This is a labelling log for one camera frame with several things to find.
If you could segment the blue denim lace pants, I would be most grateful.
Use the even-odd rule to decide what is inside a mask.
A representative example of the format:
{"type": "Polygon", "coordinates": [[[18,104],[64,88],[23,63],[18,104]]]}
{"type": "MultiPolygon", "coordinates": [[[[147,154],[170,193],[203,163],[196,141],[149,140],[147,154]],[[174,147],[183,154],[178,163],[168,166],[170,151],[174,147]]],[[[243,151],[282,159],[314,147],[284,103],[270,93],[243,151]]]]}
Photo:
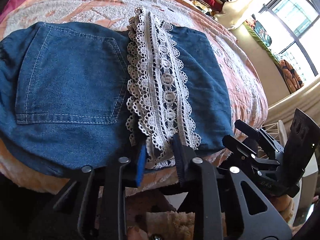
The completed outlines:
{"type": "Polygon", "coordinates": [[[148,169],[172,166],[173,135],[207,156],[231,123],[206,35],[143,8],[127,31],[38,22],[1,41],[1,139],[41,173],[102,167],[143,142],[148,169]]]}

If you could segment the window with black frame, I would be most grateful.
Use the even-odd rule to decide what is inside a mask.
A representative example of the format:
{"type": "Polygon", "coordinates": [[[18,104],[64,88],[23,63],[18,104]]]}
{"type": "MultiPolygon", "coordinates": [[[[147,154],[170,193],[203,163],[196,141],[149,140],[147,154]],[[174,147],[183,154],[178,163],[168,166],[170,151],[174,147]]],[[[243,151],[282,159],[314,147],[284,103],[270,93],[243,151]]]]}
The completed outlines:
{"type": "Polygon", "coordinates": [[[294,44],[287,50],[293,65],[304,83],[319,74],[319,12],[311,0],[264,0],[258,12],[268,12],[293,37],[294,44]]]}

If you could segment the green edged windowsill cloth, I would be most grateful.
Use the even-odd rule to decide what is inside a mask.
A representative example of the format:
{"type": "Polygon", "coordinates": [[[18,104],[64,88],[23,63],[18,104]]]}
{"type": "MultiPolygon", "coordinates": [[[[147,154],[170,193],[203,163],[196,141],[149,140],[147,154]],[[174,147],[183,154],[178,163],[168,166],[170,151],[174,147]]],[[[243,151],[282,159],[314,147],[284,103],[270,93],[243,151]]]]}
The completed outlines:
{"type": "Polygon", "coordinates": [[[294,44],[294,39],[285,27],[268,12],[250,15],[244,21],[244,26],[276,65],[290,93],[301,89],[304,81],[287,53],[294,44]]]}

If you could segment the fluffy beige left sleeve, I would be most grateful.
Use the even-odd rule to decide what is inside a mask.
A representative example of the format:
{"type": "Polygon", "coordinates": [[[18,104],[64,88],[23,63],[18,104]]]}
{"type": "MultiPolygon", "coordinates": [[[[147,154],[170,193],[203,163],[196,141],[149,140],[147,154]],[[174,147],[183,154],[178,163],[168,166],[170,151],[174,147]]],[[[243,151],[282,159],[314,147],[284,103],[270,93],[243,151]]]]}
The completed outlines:
{"type": "Polygon", "coordinates": [[[127,239],[193,239],[195,214],[185,212],[146,212],[136,225],[127,228],[127,239]]]}

